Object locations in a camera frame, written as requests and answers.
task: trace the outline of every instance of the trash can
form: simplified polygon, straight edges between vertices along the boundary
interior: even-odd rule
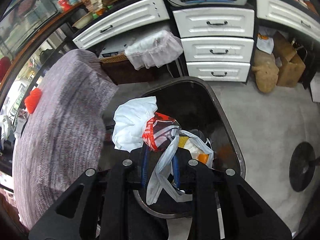
[[[199,129],[210,138],[214,153],[213,167],[234,169],[245,177],[245,163],[236,137],[212,88],[203,80],[181,77],[165,82],[141,97],[155,96],[157,112],[175,118],[183,130]],[[139,205],[151,215],[165,219],[192,215],[191,202],[175,202],[164,190],[150,206],[145,191],[135,191]]]

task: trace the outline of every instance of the gray floor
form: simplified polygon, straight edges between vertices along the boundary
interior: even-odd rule
[[[316,168],[311,184],[301,193],[289,183],[291,155],[302,141],[310,142],[320,155],[320,110],[301,84],[295,88],[276,87],[270,94],[260,93],[254,81],[209,82],[230,122],[246,163],[246,181],[273,208],[292,232],[319,184]],[[117,106],[143,94],[156,83],[119,85],[119,91],[104,112],[107,124],[113,123]],[[126,156],[110,156],[105,149],[101,163],[109,168]],[[169,239],[186,239],[190,219],[168,221]]]

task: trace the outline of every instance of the bolt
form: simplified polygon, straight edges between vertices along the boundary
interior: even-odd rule
[[[227,169],[226,170],[226,174],[229,175],[229,176],[233,176],[233,175],[236,174],[236,172],[233,169]]]
[[[94,175],[95,173],[96,173],[96,171],[95,171],[94,169],[87,169],[87,170],[85,171],[85,174],[86,174],[88,177]]]
[[[195,159],[189,160],[188,163],[190,166],[197,166],[198,165],[198,161]]]
[[[130,166],[132,164],[132,160],[126,159],[122,162],[123,166]]]

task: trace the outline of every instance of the cabinet drawer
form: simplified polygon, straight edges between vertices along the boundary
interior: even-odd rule
[[[289,26],[320,41],[320,24],[306,13],[280,0],[257,0],[257,17]]]
[[[104,17],[74,38],[73,42],[78,48],[87,49],[117,34],[168,19],[163,0],[141,0]]]
[[[181,39],[186,61],[250,62],[253,40],[234,37]]]
[[[253,37],[254,10],[201,7],[173,11],[182,38],[198,36]]]
[[[240,62],[187,62],[189,76],[206,81],[245,82],[249,63]]]

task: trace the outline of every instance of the gray knitted blanket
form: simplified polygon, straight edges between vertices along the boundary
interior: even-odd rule
[[[39,85],[42,97],[16,140],[14,192],[29,229],[87,168],[96,168],[105,136],[101,112],[117,90],[89,51],[65,54]]]

